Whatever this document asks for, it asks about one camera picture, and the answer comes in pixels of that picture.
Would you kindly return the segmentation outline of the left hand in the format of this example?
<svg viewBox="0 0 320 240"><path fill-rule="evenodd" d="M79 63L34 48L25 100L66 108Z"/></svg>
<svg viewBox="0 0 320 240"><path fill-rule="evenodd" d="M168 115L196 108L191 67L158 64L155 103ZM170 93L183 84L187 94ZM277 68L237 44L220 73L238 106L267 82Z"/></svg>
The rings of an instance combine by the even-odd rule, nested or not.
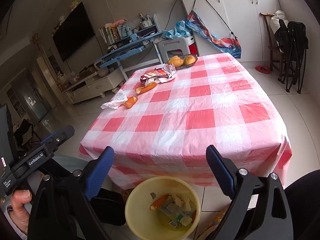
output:
<svg viewBox="0 0 320 240"><path fill-rule="evenodd" d="M24 233L28 233L29 213L25 209L24 204L32 200L32 195L29 190L16 190L10 198L12 210L9 212L9 217L17 228Z"/></svg>

